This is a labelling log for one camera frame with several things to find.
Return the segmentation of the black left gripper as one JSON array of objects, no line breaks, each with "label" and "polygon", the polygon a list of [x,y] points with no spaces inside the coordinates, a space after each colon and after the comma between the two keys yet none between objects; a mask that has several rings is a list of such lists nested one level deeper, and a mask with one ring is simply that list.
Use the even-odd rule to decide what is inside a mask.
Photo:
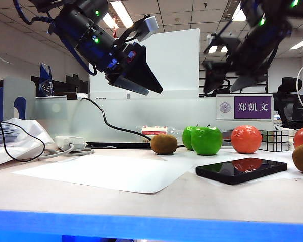
[{"label": "black left gripper", "polygon": [[115,63],[110,63],[105,71],[109,85],[145,96],[149,91],[162,93],[162,86],[147,64],[145,46],[128,44],[112,60]]}]

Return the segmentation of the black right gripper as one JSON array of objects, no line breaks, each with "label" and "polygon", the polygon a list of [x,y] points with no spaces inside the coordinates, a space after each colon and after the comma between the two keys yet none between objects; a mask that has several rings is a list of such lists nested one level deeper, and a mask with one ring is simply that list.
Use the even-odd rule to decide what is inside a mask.
[{"label": "black right gripper", "polygon": [[230,92],[264,82],[266,76],[261,74],[267,69],[264,60],[270,53],[270,43],[244,41],[235,49],[228,50],[227,62],[204,60],[203,67],[206,74],[204,94],[222,86],[228,70],[240,75],[230,87]]}]

